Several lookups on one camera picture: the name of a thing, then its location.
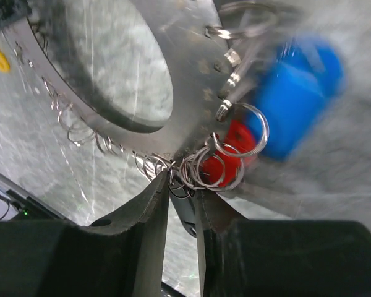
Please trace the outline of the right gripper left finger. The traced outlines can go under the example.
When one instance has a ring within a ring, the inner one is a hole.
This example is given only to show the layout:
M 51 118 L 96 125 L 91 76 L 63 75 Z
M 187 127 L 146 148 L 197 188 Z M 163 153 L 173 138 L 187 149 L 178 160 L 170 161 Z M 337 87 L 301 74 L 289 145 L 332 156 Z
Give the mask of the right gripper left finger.
M 0 296 L 159 296 L 168 218 L 164 174 L 89 226 L 79 226 L 0 174 L 23 207 L 0 222 Z

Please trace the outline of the black key fob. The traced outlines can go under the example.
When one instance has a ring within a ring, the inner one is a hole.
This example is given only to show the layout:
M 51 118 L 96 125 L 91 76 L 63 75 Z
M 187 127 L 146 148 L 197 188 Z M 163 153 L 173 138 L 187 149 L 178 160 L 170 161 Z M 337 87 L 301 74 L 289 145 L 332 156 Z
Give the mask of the black key fob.
M 183 187 L 179 189 L 169 187 L 169 197 L 184 229 L 196 238 L 195 207 L 192 203 L 192 196 Z

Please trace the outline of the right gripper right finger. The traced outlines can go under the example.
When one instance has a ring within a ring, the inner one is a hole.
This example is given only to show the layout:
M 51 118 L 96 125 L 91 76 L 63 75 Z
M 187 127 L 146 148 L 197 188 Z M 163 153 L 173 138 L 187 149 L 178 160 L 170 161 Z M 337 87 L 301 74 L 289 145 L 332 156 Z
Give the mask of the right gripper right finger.
M 250 220 L 194 196 L 202 296 L 371 296 L 371 232 L 341 220 Z

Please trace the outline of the blue tag key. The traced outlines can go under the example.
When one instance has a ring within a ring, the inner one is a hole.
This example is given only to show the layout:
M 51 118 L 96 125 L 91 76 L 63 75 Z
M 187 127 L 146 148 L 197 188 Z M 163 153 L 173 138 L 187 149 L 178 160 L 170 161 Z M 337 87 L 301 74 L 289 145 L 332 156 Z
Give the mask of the blue tag key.
M 244 126 L 257 143 L 245 152 L 233 146 L 226 149 L 216 135 L 216 151 L 232 158 L 248 158 L 261 153 L 274 160 L 285 160 L 311 130 L 341 91 L 344 67 L 329 41 L 318 36 L 298 36 L 278 47 L 251 104 L 241 102 L 254 87 L 242 79 L 223 100 L 216 117 L 239 105 L 248 110 Z

